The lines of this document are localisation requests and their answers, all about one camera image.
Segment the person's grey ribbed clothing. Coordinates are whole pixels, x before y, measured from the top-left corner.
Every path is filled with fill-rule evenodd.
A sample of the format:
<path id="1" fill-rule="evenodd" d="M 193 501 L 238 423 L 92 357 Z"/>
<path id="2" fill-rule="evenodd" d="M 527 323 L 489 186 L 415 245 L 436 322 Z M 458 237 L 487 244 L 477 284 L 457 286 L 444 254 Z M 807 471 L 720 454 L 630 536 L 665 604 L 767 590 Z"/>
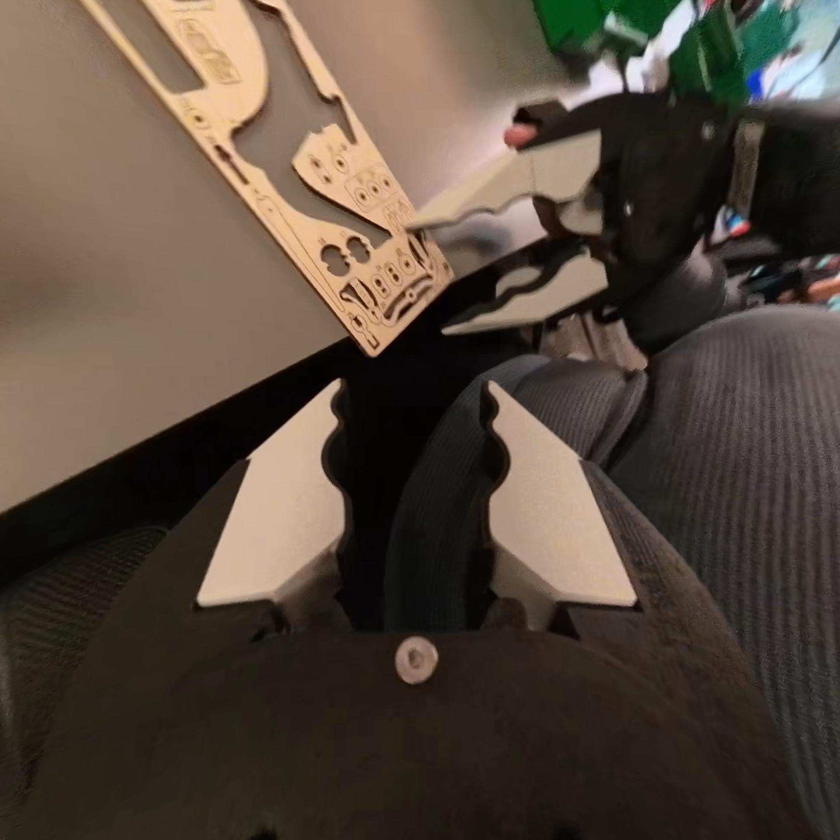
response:
<path id="1" fill-rule="evenodd" d="M 838 838 L 838 316 L 721 318 L 629 374 L 521 354 L 446 405 L 397 505 L 388 630 L 459 631 L 481 609 L 490 478 L 480 396 L 498 383 L 609 479 L 630 536 L 692 570 L 749 654 L 805 813 Z"/>

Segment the black mesh office chair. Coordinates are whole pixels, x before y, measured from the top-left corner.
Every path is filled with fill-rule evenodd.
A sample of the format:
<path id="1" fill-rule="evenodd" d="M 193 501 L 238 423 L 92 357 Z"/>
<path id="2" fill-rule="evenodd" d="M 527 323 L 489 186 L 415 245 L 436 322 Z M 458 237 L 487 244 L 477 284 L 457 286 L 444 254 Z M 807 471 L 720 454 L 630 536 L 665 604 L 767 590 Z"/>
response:
<path id="1" fill-rule="evenodd" d="M 52 718 L 92 636 L 166 535 L 155 526 L 121 532 L 2 589 L 2 828 L 32 789 Z"/>

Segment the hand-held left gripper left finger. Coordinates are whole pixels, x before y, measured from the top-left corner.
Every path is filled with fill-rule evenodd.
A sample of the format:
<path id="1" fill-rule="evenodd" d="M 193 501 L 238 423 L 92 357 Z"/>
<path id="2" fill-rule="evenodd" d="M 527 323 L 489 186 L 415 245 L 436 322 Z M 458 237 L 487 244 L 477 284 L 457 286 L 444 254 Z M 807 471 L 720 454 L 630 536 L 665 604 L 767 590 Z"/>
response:
<path id="1" fill-rule="evenodd" d="M 261 602 L 290 633 L 351 632 L 339 601 L 351 506 L 329 462 L 345 390 L 341 379 L 326 385 L 247 457 L 198 607 Z"/>

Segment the person's right forearm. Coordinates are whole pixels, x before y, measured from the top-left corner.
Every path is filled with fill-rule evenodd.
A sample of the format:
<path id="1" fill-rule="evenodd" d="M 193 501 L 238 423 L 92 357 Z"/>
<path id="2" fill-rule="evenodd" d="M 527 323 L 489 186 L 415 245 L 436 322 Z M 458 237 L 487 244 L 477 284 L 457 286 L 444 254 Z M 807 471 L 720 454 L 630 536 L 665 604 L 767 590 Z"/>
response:
<path id="1" fill-rule="evenodd" d="M 629 339 L 645 356 L 668 348 L 730 308 L 728 275 L 718 257 L 691 255 L 622 306 Z"/>

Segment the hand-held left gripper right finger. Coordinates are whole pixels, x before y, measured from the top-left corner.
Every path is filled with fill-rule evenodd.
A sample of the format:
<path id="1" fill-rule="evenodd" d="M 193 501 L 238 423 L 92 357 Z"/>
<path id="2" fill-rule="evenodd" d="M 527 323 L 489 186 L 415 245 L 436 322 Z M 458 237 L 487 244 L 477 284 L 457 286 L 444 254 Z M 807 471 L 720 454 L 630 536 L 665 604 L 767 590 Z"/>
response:
<path id="1" fill-rule="evenodd" d="M 582 459 L 498 383 L 484 397 L 501 454 L 486 518 L 492 593 L 517 602 L 536 632 L 548 631 L 561 607 L 637 608 Z"/>

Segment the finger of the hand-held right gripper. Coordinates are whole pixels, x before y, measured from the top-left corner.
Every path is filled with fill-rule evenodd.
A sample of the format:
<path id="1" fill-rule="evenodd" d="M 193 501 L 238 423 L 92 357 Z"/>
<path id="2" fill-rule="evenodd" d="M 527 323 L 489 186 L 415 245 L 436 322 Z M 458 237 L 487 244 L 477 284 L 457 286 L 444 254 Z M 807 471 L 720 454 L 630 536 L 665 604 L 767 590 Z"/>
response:
<path id="1" fill-rule="evenodd" d="M 577 134 L 527 150 L 507 150 L 418 209 L 407 230 L 457 225 L 475 214 L 499 214 L 524 198 L 542 198 L 560 210 L 562 225 L 579 235 L 603 232 L 602 200 L 592 182 L 601 167 L 602 134 Z"/>
<path id="2" fill-rule="evenodd" d="M 585 246 L 562 246 L 542 266 L 522 266 L 499 279 L 496 294 L 441 328 L 445 336 L 536 326 L 608 289 L 606 268 Z"/>

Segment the wooden parts sheet curved cutout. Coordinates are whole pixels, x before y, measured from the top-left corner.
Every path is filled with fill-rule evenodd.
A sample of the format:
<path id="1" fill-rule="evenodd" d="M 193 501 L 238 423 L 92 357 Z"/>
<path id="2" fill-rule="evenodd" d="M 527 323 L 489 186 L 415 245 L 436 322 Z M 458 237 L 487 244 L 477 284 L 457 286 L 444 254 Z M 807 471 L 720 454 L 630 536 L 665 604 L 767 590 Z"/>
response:
<path id="1" fill-rule="evenodd" d="M 269 94 L 266 52 L 242 2 L 141 2 L 201 84 L 167 87 L 100 2 L 80 3 L 192 138 L 364 354 L 384 352 L 454 281 L 428 236 L 407 226 L 414 207 L 288 2 L 255 2 L 278 16 L 321 100 L 349 128 L 308 133 L 290 166 L 320 200 L 388 235 L 376 247 L 353 226 L 296 209 L 235 146 Z"/>

